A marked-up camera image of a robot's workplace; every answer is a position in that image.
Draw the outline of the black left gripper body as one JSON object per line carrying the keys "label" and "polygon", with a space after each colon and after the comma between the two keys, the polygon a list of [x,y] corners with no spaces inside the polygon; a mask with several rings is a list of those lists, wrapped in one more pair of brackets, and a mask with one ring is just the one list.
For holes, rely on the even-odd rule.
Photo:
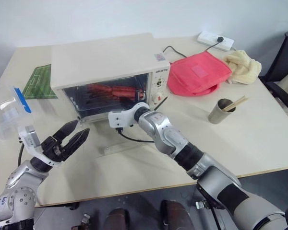
{"label": "black left gripper body", "polygon": [[71,152],[65,149],[58,141],[53,137],[47,137],[42,143],[41,148],[43,154],[55,162],[66,161],[70,156]]}

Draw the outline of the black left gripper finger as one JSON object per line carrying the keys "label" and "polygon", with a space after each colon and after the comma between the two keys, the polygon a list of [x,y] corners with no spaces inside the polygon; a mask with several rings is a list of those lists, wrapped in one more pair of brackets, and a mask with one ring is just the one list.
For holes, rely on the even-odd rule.
{"label": "black left gripper finger", "polygon": [[78,120],[73,120],[64,124],[52,137],[59,143],[69,136],[76,128]]}
{"label": "black left gripper finger", "polygon": [[82,144],[85,143],[90,132],[90,128],[86,128],[76,133],[69,142],[63,147],[63,156],[71,156]]}

